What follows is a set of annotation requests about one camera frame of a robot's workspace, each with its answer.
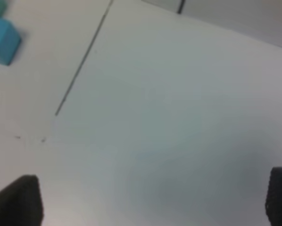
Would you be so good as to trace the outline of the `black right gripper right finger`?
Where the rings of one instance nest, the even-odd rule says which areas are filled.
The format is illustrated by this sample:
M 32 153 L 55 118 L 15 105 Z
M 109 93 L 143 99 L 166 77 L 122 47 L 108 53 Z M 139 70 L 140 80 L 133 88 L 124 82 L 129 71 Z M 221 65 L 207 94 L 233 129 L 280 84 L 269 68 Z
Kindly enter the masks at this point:
M 272 226 L 282 226 L 282 167 L 274 167 L 270 172 L 265 213 Z

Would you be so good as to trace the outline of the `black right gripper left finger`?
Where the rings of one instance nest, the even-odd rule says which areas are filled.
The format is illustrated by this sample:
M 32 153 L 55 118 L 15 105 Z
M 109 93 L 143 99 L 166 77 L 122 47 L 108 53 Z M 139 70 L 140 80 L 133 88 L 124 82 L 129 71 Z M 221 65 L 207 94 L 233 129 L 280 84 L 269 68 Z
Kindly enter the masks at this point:
M 43 217 L 36 175 L 23 175 L 0 191 L 0 226 L 40 226 Z

